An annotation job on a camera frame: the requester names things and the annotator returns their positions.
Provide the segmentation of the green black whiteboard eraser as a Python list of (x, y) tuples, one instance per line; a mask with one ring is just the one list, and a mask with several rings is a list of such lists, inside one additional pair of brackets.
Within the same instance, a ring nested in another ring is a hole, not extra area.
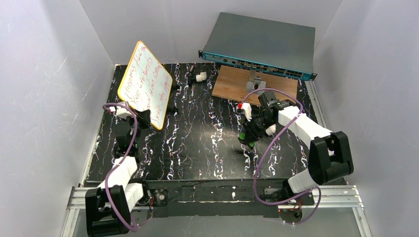
[(241, 144), (246, 145), (249, 149), (253, 149), (257, 138), (250, 132), (240, 133), (238, 140)]

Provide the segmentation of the orange framed whiteboard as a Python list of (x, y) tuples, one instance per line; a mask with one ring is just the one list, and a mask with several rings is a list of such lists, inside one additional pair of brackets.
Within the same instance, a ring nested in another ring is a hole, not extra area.
[(164, 126), (173, 79), (145, 45), (138, 41), (118, 88), (118, 97), (138, 112), (150, 111), (150, 124)]

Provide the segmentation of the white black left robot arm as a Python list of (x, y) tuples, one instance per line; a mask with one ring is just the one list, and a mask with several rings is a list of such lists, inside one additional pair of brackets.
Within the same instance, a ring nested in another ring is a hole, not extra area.
[(110, 172), (96, 188), (85, 196), (86, 232), (90, 237), (109, 237), (138, 231), (131, 214), (145, 195), (142, 183), (131, 182), (137, 170), (136, 140), (142, 129), (150, 124), (150, 111), (131, 113), (125, 108), (111, 107), (110, 111), (122, 119), (122, 132), (116, 135), (114, 163)]

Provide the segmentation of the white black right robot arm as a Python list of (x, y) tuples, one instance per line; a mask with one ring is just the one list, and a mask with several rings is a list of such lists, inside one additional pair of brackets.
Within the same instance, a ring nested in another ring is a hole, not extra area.
[(275, 89), (258, 91), (261, 93), (258, 112), (253, 112), (251, 104), (245, 100), (238, 104), (238, 111), (245, 116), (239, 142), (252, 149), (261, 138), (274, 136), (270, 143), (273, 146), (290, 130), (309, 148), (308, 167), (284, 180), (280, 190), (259, 195), (254, 177), (253, 192), (259, 202), (280, 205), (354, 172), (349, 139), (344, 132), (332, 132), (314, 122), (303, 113), (303, 105), (296, 99), (279, 100)]

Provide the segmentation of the white pipe elbow fitting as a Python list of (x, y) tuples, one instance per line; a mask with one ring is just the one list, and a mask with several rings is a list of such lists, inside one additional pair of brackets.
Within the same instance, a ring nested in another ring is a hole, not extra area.
[(271, 135), (275, 134), (276, 133), (276, 125), (274, 124), (274, 125), (271, 125), (270, 127), (268, 127), (265, 130), (265, 133), (266, 133), (267, 136), (271, 136)]

